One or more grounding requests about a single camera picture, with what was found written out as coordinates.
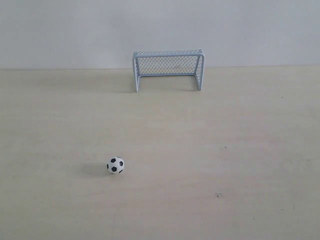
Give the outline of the black and white soccer ball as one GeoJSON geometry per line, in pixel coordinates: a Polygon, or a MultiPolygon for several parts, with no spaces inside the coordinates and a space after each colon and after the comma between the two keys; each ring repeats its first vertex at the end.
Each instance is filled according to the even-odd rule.
{"type": "Polygon", "coordinates": [[[119,156],[112,157],[106,164],[106,169],[108,172],[114,175],[123,172],[124,167],[124,160],[119,156]]]}

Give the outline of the small white goal with net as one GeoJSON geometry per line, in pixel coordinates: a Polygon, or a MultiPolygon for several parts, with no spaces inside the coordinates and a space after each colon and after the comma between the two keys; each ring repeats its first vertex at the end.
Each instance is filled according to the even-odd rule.
{"type": "Polygon", "coordinates": [[[136,91],[144,77],[194,77],[197,89],[203,88],[205,54],[203,50],[134,51],[132,69],[136,91]]]}

